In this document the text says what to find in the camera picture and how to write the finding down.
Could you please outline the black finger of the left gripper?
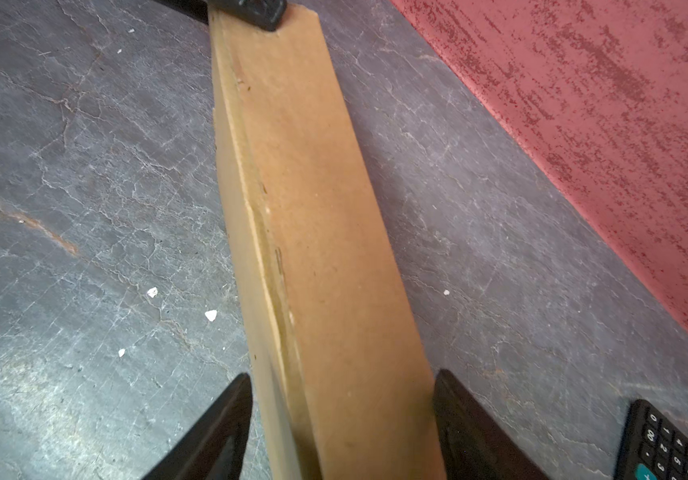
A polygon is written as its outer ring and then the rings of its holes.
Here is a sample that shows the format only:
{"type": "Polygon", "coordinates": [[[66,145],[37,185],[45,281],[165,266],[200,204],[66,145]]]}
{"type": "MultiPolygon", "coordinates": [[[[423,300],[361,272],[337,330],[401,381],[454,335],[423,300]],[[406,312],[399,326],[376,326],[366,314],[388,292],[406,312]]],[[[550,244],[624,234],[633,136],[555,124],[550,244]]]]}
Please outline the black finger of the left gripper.
{"type": "Polygon", "coordinates": [[[210,7],[264,31],[276,31],[288,7],[287,0],[155,0],[178,13],[209,24],[210,7]]]}

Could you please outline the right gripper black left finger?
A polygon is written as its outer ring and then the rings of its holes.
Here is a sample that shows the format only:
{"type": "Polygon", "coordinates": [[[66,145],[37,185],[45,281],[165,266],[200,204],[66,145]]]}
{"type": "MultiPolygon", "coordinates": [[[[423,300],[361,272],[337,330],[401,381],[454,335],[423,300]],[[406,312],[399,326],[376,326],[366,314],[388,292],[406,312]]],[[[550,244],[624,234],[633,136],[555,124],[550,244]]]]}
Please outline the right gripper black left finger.
{"type": "Polygon", "coordinates": [[[238,480],[250,436],[252,411],[251,378],[241,373],[144,478],[238,480]]]}

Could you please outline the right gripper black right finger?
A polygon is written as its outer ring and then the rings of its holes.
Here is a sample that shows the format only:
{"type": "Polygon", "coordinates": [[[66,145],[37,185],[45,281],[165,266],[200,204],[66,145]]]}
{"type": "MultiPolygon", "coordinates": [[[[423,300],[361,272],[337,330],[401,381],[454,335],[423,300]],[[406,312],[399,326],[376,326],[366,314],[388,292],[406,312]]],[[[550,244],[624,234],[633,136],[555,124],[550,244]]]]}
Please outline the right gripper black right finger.
{"type": "Polygon", "coordinates": [[[448,369],[437,373],[433,410],[449,479],[547,479],[448,369]]]}

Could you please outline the brown cardboard box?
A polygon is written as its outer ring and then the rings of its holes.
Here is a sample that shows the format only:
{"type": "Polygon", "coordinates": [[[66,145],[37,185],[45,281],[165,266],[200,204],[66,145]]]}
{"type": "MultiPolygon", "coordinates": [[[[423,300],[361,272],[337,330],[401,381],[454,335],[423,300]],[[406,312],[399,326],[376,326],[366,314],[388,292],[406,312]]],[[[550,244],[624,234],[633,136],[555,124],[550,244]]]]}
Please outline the brown cardboard box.
{"type": "Polygon", "coordinates": [[[434,378],[316,12],[209,13],[221,203],[272,475],[442,479],[434,378]]]}

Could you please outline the black desk calculator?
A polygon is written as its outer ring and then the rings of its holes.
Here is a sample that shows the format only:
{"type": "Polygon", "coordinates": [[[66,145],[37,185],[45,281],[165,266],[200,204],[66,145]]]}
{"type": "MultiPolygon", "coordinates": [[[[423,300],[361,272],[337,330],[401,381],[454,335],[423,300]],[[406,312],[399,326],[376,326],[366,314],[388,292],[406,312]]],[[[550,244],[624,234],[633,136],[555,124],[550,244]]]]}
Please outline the black desk calculator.
{"type": "Polygon", "coordinates": [[[688,436],[650,402],[634,400],[628,410],[613,478],[688,479],[688,436]]]}

